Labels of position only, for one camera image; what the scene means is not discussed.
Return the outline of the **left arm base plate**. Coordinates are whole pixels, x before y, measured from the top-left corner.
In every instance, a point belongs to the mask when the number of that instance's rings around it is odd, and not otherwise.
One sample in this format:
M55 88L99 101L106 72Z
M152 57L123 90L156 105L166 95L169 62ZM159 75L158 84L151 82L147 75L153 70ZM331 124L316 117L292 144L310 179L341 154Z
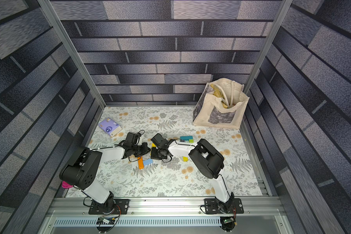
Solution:
M127 214L129 199L111 199L104 204L99 204L94 200L89 205L89 215L124 215Z

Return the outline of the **teal block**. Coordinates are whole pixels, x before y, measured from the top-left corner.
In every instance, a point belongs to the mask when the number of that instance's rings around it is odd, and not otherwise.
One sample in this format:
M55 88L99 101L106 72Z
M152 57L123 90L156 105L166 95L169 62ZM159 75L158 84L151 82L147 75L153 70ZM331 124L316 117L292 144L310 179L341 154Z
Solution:
M192 136L181 136L180 137L181 140L190 140L190 139L193 139Z

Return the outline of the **orange block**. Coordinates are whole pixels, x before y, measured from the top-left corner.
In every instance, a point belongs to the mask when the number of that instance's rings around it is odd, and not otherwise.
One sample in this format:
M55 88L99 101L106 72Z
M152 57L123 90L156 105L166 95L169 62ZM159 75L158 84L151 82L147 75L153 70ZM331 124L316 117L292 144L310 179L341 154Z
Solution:
M138 168L141 170L144 168L144 164L143 164L143 157L140 157L138 159Z

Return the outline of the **light blue block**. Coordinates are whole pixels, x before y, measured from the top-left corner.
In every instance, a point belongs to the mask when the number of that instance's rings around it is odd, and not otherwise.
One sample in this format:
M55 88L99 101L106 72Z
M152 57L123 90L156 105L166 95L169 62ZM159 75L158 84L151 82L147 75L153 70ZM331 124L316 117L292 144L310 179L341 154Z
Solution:
M152 159L148 159L148 160L145 160L145 161L143 162L143 165L144 165L144 166L147 166L147 165L152 164L152 163L153 163L153 160L152 160Z

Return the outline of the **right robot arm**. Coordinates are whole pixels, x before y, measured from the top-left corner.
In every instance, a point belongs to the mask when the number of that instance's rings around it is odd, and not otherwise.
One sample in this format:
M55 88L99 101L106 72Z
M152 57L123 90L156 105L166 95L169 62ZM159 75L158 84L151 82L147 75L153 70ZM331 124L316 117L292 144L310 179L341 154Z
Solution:
M201 174L211 180L217 201L228 207L232 205L234 194L223 177L224 157L207 140L202 138L197 143L179 143L175 139L166 140L161 134L156 134L151 141L161 155L188 156Z

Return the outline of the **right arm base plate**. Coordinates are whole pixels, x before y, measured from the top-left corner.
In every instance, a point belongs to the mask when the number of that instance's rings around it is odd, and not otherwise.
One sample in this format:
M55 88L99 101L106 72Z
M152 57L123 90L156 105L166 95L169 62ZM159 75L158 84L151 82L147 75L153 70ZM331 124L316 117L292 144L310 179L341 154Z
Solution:
M202 212L208 215L212 214L243 214L243 204L241 199L234 199L227 203L222 203L216 198L205 199L204 204L200 207Z

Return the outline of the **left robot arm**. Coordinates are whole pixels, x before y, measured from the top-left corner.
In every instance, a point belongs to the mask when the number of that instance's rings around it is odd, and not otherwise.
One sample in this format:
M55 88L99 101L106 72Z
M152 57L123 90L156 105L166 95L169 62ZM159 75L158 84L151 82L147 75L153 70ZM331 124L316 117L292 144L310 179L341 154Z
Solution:
M98 214L110 214L116 208L114 195L96 179L97 171L102 163L112 160L124 160L130 156L140 158L150 152L148 144L141 142L145 133L129 132L126 139L109 147L91 149L78 147L62 168L59 178L69 185L80 189L91 199L91 209L96 208Z

